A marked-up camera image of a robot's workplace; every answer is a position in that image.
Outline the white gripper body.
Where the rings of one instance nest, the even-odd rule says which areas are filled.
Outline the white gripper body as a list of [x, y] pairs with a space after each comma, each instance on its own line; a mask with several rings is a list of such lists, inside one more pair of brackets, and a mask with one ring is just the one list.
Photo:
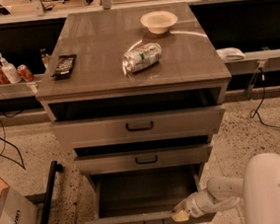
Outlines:
[[215, 212], [215, 198], [207, 189], [196, 191], [185, 200], [184, 208], [190, 217], [197, 219], [207, 213]]

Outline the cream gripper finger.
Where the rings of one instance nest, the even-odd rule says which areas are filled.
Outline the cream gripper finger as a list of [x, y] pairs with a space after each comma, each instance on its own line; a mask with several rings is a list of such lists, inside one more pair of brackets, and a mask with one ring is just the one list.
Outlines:
[[185, 205], [186, 205], [186, 199], [182, 200], [180, 203], [178, 203], [175, 207], [174, 207], [174, 212], [185, 209]]
[[172, 213], [174, 222], [186, 222], [190, 219], [189, 213], [185, 210], [180, 210]]

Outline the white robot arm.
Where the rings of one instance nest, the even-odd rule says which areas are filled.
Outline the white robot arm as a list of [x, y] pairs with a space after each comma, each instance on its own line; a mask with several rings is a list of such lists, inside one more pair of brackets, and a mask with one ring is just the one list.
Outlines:
[[174, 207], [172, 219], [185, 222], [227, 211], [239, 201], [245, 206], [245, 224], [280, 224], [280, 154], [255, 155], [241, 179], [210, 179], [204, 190], [190, 194]]

